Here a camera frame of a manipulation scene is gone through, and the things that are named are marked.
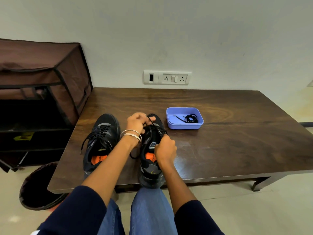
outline wood grain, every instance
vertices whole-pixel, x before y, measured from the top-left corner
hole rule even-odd
[[[199,130],[170,130],[168,107],[196,107]],[[155,113],[176,141],[175,166],[186,182],[255,178],[313,170],[313,135],[259,91],[94,88],[51,179],[49,190],[69,192],[83,181],[81,143],[97,118]],[[128,159],[117,185],[138,183],[139,161]]]

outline sneaker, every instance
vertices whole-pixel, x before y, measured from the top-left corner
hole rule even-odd
[[[113,115],[103,114],[97,119],[91,133],[85,138],[81,146],[82,150],[85,141],[89,139],[83,159],[85,178],[88,177],[113,150],[119,141],[119,134],[119,122]]]
[[[139,182],[147,188],[160,188],[164,184],[165,179],[157,163],[154,147],[160,143],[163,135],[167,133],[161,119],[156,114],[147,116],[155,116],[156,120],[152,125],[144,127],[146,132],[142,135],[142,146],[140,148]]]

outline blue container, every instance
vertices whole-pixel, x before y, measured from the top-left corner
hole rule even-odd
[[[176,116],[185,119],[186,115],[195,114],[198,117],[196,124],[186,123],[179,120]],[[191,107],[170,107],[166,109],[167,124],[170,129],[199,129],[203,125],[203,118],[197,108]]]

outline navy blue sleeve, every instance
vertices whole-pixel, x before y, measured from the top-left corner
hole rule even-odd
[[[174,219],[178,234],[224,234],[198,200],[182,205]]]
[[[39,226],[38,235],[96,235],[105,214],[101,197],[87,186],[78,186]]]

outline person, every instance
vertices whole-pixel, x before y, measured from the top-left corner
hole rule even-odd
[[[146,114],[135,113],[128,117],[126,129],[143,134],[143,125],[151,123]],[[32,235],[125,234],[121,213],[111,195],[137,144],[137,137],[124,135],[107,158]],[[172,208],[160,188],[141,188],[131,205],[130,234],[223,234],[175,169],[176,150],[175,141],[167,134],[155,146]]]

